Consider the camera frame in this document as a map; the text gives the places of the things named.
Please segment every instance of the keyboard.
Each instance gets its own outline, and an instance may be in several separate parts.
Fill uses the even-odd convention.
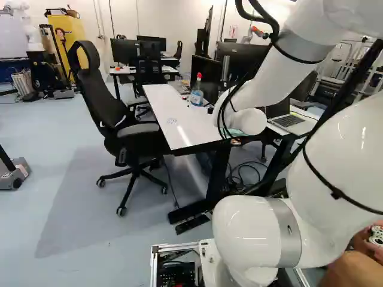
[[[295,115],[286,115],[285,117],[273,119],[272,121],[276,124],[279,124],[280,126],[283,126],[283,127],[291,127],[295,124],[302,123],[305,120],[303,120],[299,117],[296,117]]]

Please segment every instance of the floor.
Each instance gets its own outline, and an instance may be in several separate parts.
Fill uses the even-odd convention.
[[[122,86],[121,95],[130,97],[131,87]],[[2,96],[0,131],[8,155],[25,157],[32,168],[19,190],[0,193],[0,286],[148,286],[151,245],[212,237],[210,223],[177,236],[166,220],[174,208],[171,194],[160,195],[145,179],[127,216],[115,215],[127,179],[104,190],[96,186],[98,176],[118,168],[80,95],[33,103]],[[267,148],[268,158],[273,151]],[[259,154],[259,143],[252,143],[233,150],[230,162]],[[194,156],[166,162],[182,206],[203,196],[207,179]],[[156,176],[167,178],[161,170]]]

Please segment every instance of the bottle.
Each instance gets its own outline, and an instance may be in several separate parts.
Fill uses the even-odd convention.
[[[194,106],[203,105],[203,91],[201,90],[202,74],[197,74],[197,81],[190,93],[190,103]]]

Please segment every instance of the black desk frame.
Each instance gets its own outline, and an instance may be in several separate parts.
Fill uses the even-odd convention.
[[[168,79],[168,81],[174,81],[175,80],[175,76],[180,76],[180,73],[169,73],[169,72],[162,72],[162,74],[165,76],[165,75],[168,75],[170,76],[170,79]],[[113,77],[113,83],[114,83],[114,90],[115,90],[115,96],[117,98],[117,100],[121,100],[121,96],[120,96],[120,89],[118,87],[118,76],[131,76],[131,77],[134,77],[135,76],[135,73],[134,74],[111,74],[112,77]]]
[[[248,136],[243,138],[245,144],[252,141],[274,141],[275,139],[281,140],[273,158],[271,159],[265,176],[263,177],[268,179],[272,178],[272,180],[269,184],[265,185],[262,188],[262,190],[260,190],[259,196],[264,197],[269,195],[273,183],[276,181],[276,178],[279,174],[279,168],[281,166],[281,163],[288,156],[290,156],[290,150],[295,140],[299,138],[304,138],[306,135],[307,134],[296,136],[294,134],[288,134],[285,136],[281,136],[277,132],[266,128],[266,130],[260,135]],[[218,148],[216,148],[216,154],[212,163],[211,174],[209,177],[209,185],[205,199],[196,201],[192,204],[189,204],[187,206],[184,206],[182,208],[168,213],[168,219],[170,224],[182,222],[175,227],[177,234],[181,234],[187,230],[193,229],[198,225],[209,221],[208,219],[206,219],[207,217],[205,213],[212,212],[215,205],[223,197],[226,196],[222,194],[222,188],[225,183],[226,168],[229,163],[229,156],[232,147],[233,146],[230,144],[230,141],[222,141],[222,143],[219,144]],[[196,152],[198,151],[189,151],[185,154],[192,154]]]

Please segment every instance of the yellow panel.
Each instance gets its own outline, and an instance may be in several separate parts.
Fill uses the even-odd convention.
[[[86,40],[83,24],[81,19],[73,18],[72,16],[68,15],[48,15],[48,22],[53,26],[54,37],[56,38],[57,45],[59,46],[59,53],[64,64],[66,74],[69,75],[70,67],[65,48],[67,51],[69,51],[75,41]],[[57,28],[61,28],[65,31],[65,48],[59,37],[60,32],[56,32]],[[88,68],[88,61],[85,52],[81,50],[78,51],[77,54],[81,67],[83,69]]]

